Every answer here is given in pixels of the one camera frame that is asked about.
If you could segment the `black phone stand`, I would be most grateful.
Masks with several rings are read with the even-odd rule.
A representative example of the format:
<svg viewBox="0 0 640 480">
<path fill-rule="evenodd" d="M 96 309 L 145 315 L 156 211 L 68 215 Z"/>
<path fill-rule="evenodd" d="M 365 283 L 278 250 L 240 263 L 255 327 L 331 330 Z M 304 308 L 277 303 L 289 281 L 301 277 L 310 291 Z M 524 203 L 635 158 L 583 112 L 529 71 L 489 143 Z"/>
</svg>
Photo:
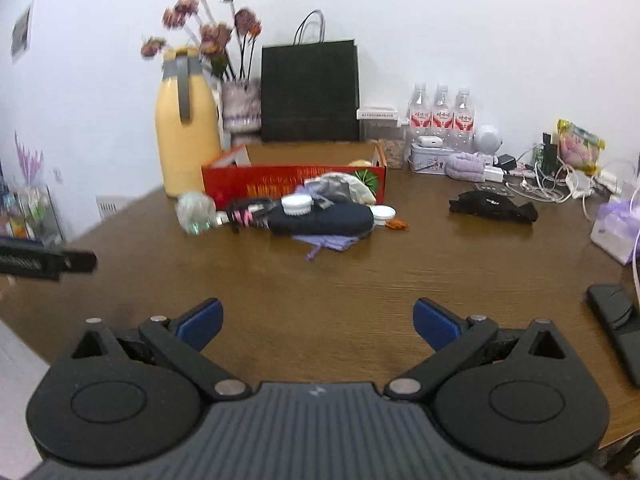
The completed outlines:
<svg viewBox="0 0 640 480">
<path fill-rule="evenodd" d="M 588 307 L 598 319 L 631 385 L 640 380 L 639 311 L 620 285 L 591 285 Z"/>
</svg>

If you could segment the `red cardboard box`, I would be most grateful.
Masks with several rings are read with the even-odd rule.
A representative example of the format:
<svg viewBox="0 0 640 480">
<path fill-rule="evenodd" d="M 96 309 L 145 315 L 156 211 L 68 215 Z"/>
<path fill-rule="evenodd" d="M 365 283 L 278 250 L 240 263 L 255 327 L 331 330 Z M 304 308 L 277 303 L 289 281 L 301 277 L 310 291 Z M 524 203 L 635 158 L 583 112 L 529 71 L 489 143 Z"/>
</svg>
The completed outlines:
<svg viewBox="0 0 640 480">
<path fill-rule="evenodd" d="M 373 166 L 348 166 L 358 159 L 370 160 Z M 243 198 L 280 198 L 306 179 L 328 172 L 354 174 L 374 193 L 376 202 L 382 202 L 387 165 L 374 141 L 244 144 L 202 168 L 205 193 L 219 208 Z"/>
</svg>

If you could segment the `white cloth bag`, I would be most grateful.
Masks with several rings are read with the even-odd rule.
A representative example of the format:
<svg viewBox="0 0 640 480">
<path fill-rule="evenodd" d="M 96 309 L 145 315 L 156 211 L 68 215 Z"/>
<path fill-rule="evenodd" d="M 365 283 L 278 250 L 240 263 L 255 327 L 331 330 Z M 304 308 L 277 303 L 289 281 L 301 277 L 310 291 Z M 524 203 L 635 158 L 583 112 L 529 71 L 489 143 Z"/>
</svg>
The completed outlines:
<svg viewBox="0 0 640 480">
<path fill-rule="evenodd" d="M 304 187 L 333 203 L 351 202 L 360 205 L 374 205 L 374 193 L 354 174 L 328 172 L 319 177 L 306 179 Z"/>
</svg>

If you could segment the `small orange object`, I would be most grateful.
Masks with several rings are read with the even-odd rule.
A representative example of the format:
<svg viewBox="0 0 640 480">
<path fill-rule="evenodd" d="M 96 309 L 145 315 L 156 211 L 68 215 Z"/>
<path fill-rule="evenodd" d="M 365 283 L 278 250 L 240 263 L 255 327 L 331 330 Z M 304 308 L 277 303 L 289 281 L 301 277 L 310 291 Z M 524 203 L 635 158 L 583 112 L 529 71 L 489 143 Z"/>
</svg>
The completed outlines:
<svg viewBox="0 0 640 480">
<path fill-rule="evenodd" d="M 407 222 L 403 222 L 397 219 L 387 220 L 385 222 L 385 226 L 387 229 L 397 230 L 397 231 L 405 231 L 409 227 Z"/>
</svg>

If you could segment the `purple cloth pouch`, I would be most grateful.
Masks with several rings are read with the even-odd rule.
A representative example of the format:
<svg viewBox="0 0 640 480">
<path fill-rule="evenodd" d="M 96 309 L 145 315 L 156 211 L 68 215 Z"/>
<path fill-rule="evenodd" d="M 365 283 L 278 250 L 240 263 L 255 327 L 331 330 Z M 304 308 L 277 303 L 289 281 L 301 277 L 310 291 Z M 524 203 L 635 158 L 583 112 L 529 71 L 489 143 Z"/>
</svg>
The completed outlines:
<svg viewBox="0 0 640 480">
<path fill-rule="evenodd" d="M 296 235 L 293 240 L 308 244 L 310 246 L 306 259 L 314 260 L 323 249 L 332 250 L 332 252 L 346 252 L 359 242 L 358 236 L 341 236 L 341 235 Z"/>
</svg>

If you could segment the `white round speaker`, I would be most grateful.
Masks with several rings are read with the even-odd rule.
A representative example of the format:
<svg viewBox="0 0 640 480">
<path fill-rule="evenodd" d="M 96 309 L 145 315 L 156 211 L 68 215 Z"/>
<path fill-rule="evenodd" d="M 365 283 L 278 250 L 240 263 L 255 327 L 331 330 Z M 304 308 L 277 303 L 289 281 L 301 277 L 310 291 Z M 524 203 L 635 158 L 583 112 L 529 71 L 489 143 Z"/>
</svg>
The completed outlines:
<svg viewBox="0 0 640 480">
<path fill-rule="evenodd" d="M 477 153 L 495 155 L 502 147 L 503 140 L 498 129 L 492 125 L 480 125 L 474 131 L 473 145 Z"/>
</svg>

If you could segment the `dried pink flowers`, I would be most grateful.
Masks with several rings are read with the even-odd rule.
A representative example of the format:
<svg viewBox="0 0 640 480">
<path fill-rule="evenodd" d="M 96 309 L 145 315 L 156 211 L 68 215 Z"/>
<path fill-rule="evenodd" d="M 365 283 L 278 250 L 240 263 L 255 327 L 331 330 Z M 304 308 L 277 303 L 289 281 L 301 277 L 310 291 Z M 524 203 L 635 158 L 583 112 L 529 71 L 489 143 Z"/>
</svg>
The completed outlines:
<svg viewBox="0 0 640 480">
<path fill-rule="evenodd" d="M 162 25 L 188 35 L 188 48 L 196 51 L 209 75 L 220 81 L 250 79 L 256 44 L 262 34 L 257 14 L 235 0 L 221 0 L 230 9 L 229 23 L 215 18 L 208 0 L 177 0 L 165 9 Z"/>
</svg>

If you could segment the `navy blue pouch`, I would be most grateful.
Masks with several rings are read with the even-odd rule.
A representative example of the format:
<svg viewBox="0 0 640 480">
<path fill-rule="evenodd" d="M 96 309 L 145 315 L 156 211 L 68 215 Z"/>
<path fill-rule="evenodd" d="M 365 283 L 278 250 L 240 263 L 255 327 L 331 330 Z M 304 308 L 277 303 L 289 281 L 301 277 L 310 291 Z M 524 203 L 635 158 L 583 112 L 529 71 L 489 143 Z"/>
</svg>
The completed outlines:
<svg viewBox="0 0 640 480">
<path fill-rule="evenodd" d="M 374 218 L 367 205 L 338 203 L 326 208 L 313 206 L 309 214 L 288 216 L 277 206 L 267 217 L 267 226 L 278 235 L 357 236 L 369 233 Z"/>
</svg>

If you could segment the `left water bottle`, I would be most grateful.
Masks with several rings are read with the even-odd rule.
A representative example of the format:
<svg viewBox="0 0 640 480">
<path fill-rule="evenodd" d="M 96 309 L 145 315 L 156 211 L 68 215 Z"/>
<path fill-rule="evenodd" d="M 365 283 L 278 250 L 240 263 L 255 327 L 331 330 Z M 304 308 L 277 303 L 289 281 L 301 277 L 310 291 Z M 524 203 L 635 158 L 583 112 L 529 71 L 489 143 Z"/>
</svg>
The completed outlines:
<svg viewBox="0 0 640 480">
<path fill-rule="evenodd" d="M 426 84 L 414 86 L 408 104 L 408 141 L 412 143 L 419 136 L 426 136 L 431 130 L 432 106 Z"/>
</svg>

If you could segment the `alpaca plush toy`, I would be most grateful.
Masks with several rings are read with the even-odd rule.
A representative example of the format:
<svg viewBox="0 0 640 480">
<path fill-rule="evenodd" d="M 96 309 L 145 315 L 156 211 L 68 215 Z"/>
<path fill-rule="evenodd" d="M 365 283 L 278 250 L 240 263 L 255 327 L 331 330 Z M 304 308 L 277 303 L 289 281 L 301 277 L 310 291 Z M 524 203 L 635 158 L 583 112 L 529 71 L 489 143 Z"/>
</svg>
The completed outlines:
<svg viewBox="0 0 640 480">
<path fill-rule="evenodd" d="M 353 160 L 348 164 L 349 167 L 372 167 L 372 162 L 370 160 L 358 159 Z"/>
</svg>

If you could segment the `water bottle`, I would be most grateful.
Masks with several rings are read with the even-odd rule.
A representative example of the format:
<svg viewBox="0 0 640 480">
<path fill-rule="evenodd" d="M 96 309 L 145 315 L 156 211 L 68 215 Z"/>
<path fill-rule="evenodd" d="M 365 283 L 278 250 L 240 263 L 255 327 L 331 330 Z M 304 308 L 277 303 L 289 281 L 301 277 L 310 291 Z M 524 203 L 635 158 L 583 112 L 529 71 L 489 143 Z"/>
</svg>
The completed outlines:
<svg viewBox="0 0 640 480">
<path fill-rule="evenodd" d="M 459 152 L 472 150 L 472 140 L 475 127 L 475 108 L 468 88 L 458 91 L 454 102 L 454 124 L 452 125 L 452 143 Z"/>
<path fill-rule="evenodd" d="M 426 136 L 431 130 L 432 106 L 426 84 L 414 86 L 408 104 L 408 141 L 412 143 L 419 136 Z"/>
<path fill-rule="evenodd" d="M 432 106 L 432 133 L 442 140 L 442 144 L 449 144 L 449 137 L 454 122 L 446 84 L 438 84 L 435 90 Z"/>
</svg>

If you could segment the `black paper bag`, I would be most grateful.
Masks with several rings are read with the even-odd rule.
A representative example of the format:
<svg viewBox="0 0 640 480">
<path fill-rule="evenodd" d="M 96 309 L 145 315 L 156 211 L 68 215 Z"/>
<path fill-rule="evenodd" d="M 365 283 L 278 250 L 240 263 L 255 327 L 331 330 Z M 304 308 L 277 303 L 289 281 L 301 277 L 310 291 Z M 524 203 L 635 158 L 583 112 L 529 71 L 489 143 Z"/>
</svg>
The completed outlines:
<svg viewBox="0 0 640 480">
<path fill-rule="evenodd" d="M 360 139 L 358 50 L 326 41 L 326 20 L 313 10 L 292 44 L 262 49 L 262 140 L 357 142 Z"/>
</svg>

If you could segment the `green ball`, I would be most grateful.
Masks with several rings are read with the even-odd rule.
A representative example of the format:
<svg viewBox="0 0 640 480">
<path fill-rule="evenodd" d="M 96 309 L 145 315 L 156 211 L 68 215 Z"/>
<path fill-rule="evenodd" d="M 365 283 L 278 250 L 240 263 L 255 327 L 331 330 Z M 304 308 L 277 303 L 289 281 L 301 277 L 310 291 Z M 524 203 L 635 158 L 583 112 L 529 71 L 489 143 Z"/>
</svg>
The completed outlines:
<svg viewBox="0 0 640 480">
<path fill-rule="evenodd" d="M 211 229 L 216 222 L 215 202 L 201 192 L 187 192 L 178 197 L 176 215 L 183 231 L 200 235 Z"/>
</svg>

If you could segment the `white round jar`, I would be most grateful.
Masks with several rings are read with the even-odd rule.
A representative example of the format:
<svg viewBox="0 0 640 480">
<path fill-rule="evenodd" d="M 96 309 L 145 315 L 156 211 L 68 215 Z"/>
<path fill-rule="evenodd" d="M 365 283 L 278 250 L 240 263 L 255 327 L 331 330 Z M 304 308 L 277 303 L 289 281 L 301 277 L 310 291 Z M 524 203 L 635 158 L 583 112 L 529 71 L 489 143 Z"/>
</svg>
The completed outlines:
<svg viewBox="0 0 640 480">
<path fill-rule="evenodd" d="M 286 216 L 304 216 L 311 213 L 314 199 L 308 194 L 291 194 L 283 196 L 280 205 Z"/>
</svg>

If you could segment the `clear container with white lid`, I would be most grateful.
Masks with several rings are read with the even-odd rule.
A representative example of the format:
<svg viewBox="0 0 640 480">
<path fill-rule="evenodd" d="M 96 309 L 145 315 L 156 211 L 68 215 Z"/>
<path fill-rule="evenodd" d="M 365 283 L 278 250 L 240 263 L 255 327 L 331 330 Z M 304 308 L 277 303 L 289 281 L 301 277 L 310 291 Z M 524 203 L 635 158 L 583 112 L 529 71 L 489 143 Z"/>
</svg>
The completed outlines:
<svg viewBox="0 0 640 480">
<path fill-rule="evenodd" d="M 356 111 L 362 142 L 376 142 L 390 169 L 406 166 L 407 137 L 405 124 L 393 106 L 363 106 Z"/>
</svg>

